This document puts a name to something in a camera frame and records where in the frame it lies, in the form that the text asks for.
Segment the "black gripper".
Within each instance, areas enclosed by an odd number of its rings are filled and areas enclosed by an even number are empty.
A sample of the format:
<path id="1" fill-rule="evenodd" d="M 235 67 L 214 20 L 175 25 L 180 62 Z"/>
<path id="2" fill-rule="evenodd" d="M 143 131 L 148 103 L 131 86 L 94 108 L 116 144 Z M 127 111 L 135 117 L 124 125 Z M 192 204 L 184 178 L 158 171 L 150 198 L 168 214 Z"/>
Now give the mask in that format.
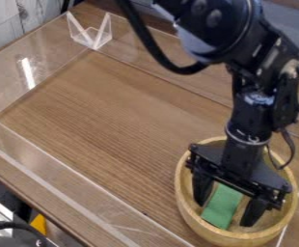
<path id="1" fill-rule="evenodd" d="M 265 160 L 265 149 L 274 130 L 267 126 L 243 128 L 226 125 L 226 140 L 192 143 L 188 147 L 186 167 L 192 174 L 194 199 L 199 206 L 206 204 L 215 182 L 231 187 L 251 198 L 241 225 L 253 227 L 266 210 L 282 209 L 283 200 L 293 192 L 291 183 L 279 174 L 271 152 Z"/>

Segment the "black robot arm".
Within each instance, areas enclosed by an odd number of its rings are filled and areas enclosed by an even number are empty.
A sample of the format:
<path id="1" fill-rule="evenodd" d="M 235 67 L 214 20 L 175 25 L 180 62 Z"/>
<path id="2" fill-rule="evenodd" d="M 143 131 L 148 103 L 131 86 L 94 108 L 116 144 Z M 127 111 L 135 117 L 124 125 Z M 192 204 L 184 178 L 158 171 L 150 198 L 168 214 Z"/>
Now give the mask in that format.
<path id="1" fill-rule="evenodd" d="M 188 54 L 203 64 L 223 63 L 232 75 L 234 109 L 220 147 L 192 144 L 187 167 L 194 198 L 207 201 L 220 182 L 250 197 L 241 225 L 255 225 L 282 208 L 293 185 L 270 151 L 273 134 L 299 115 L 299 48 L 266 19 L 262 0 L 154 0 L 175 22 Z"/>

